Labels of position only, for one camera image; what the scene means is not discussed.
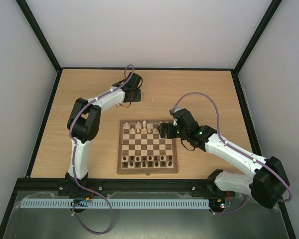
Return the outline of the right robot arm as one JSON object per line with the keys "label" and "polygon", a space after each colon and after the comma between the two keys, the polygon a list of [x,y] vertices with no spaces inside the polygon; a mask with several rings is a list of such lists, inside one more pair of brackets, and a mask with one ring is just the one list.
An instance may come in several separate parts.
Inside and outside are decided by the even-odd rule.
{"label": "right robot arm", "polygon": [[272,156],[265,158],[233,144],[215,129],[199,125],[187,109],[170,112],[174,120],[160,123],[161,138],[180,138],[193,148],[216,155],[238,168],[242,174],[215,171],[207,189],[213,195],[233,191],[252,197],[261,206],[271,209],[289,189],[290,183],[282,162]]}

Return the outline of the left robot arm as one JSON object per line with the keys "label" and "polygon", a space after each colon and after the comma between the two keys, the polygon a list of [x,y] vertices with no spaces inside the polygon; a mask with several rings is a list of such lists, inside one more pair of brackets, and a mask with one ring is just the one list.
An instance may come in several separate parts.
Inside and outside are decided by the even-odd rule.
{"label": "left robot arm", "polygon": [[67,123],[72,142],[71,163],[67,173],[71,178],[87,178],[90,143],[99,132],[101,114],[121,103],[141,101],[142,83],[140,75],[130,72],[104,93],[75,101]]}

